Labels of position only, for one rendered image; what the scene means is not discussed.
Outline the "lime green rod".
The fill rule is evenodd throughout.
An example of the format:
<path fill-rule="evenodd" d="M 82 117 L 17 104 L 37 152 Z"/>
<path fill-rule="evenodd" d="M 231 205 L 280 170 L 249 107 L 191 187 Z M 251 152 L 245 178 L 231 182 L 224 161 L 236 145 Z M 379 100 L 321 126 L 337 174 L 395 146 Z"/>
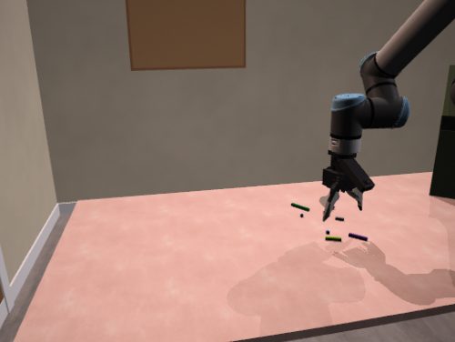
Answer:
<path fill-rule="evenodd" d="M 339 242 L 341 242 L 341 237 L 326 236 L 326 237 L 325 237 L 325 240 L 328 240 L 328 241 L 339 241 Z"/>

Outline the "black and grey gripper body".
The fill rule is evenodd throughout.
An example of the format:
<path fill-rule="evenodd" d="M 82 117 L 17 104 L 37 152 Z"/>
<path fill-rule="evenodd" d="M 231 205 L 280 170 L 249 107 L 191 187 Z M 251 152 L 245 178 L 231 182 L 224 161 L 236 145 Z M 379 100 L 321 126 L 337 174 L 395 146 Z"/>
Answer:
<path fill-rule="evenodd" d="M 340 181 L 339 187 L 342 190 L 342 191 L 340 190 L 342 193 L 345 193 L 348 190 L 352 191 L 352 189 L 354 189 L 356 186 L 349 179 L 348 175 L 344 172 L 339 163 L 341 162 L 342 159 L 355 158 L 357 157 L 357 154 L 342 155 L 331 152 L 330 150 L 328 151 L 328 155 L 331 155 L 332 153 L 334 157 L 331 156 L 330 166 L 323 169 L 322 185 L 326 186 L 327 188 L 330 188 L 331 185 L 336 182 L 336 180 L 339 180 Z M 342 159 L 337 157 L 341 157 Z"/>

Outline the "purple rod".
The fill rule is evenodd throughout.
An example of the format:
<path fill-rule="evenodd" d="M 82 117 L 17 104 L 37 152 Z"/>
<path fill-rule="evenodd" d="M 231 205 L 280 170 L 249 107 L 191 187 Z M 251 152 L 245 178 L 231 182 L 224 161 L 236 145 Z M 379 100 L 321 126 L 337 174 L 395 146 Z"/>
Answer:
<path fill-rule="evenodd" d="M 352 234 L 352 233 L 349 233 L 349 237 L 353 237 L 353 238 L 356 238 L 356 239 L 368 241 L 368 238 L 366 236 L 360 236 L 360 235 L 356 235 L 356 234 Z"/>

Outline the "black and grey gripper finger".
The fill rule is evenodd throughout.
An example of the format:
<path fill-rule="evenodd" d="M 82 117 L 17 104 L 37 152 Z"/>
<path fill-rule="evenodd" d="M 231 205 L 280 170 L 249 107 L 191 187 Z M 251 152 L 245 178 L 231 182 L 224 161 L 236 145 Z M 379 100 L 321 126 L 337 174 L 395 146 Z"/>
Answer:
<path fill-rule="evenodd" d="M 351 197 L 353 197 L 354 199 L 357 200 L 358 202 L 358 207 L 359 207 L 359 210 L 361 211 L 362 210 L 362 199 L 363 199 L 363 193 L 360 193 L 359 190 L 355 187 L 354 189 L 352 189 L 352 191 L 346 191 L 348 193 L 348 195 L 350 195 Z M 353 194 L 352 194 L 352 193 Z"/>
<path fill-rule="evenodd" d="M 336 183 L 334 183 L 327 196 L 322 196 L 319 199 L 319 202 L 321 205 L 325 207 L 324 214 L 322 221 L 325 222 L 329 217 L 330 213 L 334 208 L 335 203 L 339 200 L 339 190 L 340 190 L 340 181 L 337 180 Z"/>

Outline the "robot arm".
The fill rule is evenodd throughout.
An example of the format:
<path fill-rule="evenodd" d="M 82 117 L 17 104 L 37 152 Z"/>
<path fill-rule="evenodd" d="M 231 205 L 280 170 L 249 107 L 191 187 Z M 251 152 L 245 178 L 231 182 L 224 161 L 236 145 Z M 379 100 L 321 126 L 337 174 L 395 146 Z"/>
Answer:
<path fill-rule="evenodd" d="M 362 59 L 359 68 L 367 98 L 363 94 L 333 98 L 330 151 L 357 154 L 362 129 L 392 129 L 407 123 L 410 103 L 399 97 L 395 78 L 454 19 L 455 0 L 425 0 L 380 51 Z M 342 159 L 339 165 L 359 192 L 375 186 L 355 158 Z"/>

